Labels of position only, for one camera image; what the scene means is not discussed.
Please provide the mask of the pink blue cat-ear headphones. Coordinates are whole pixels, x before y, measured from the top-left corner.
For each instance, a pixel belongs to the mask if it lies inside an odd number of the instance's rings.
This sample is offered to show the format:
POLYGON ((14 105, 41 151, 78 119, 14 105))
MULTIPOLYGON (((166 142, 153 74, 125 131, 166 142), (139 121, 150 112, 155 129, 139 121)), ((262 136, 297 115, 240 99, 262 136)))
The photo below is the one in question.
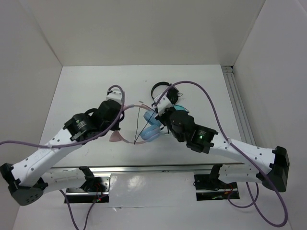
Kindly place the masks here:
POLYGON ((143 115, 143 118, 147 122, 146 125, 143 127, 143 129, 140 132, 138 132, 138 126, 137 126, 136 135, 133 141, 128 141, 121 135, 119 131, 114 131, 109 138, 110 142, 124 142, 127 144, 140 145, 146 142, 153 141, 154 139, 160 136, 161 129, 163 129, 162 128, 163 125, 160 121, 156 119, 157 113, 152 108, 144 104, 131 104, 124 106, 124 112, 134 107, 146 110, 146 112, 143 115))

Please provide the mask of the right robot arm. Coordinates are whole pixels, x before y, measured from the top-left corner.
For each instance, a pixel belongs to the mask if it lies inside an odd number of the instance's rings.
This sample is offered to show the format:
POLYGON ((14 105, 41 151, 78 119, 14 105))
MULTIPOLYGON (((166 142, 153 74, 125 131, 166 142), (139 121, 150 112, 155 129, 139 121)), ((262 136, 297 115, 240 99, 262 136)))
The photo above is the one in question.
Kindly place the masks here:
POLYGON ((290 161, 285 148, 261 148, 225 138, 221 132, 196 124, 188 112, 175 108, 168 108, 155 118, 190 150, 241 163, 233 168, 221 164, 213 166, 209 177, 211 186, 219 188, 232 182, 255 182, 270 190, 286 191, 290 161))

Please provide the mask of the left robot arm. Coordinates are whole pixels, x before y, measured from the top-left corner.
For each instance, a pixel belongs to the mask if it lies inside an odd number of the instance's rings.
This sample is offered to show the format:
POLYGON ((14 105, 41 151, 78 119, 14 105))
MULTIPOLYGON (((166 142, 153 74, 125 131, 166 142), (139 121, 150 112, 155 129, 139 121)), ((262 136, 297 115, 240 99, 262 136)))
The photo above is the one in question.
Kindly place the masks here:
POLYGON ((122 113, 122 103, 111 99, 103 101, 98 108, 75 114, 47 144, 24 160, 1 165, 0 173, 13 199, 26 206, 46 193, 64 188, 92 191, 101 180, 88 166, 54 172, 50 169, 89 141, 104 136, 110 130, 119 130, 122 113))

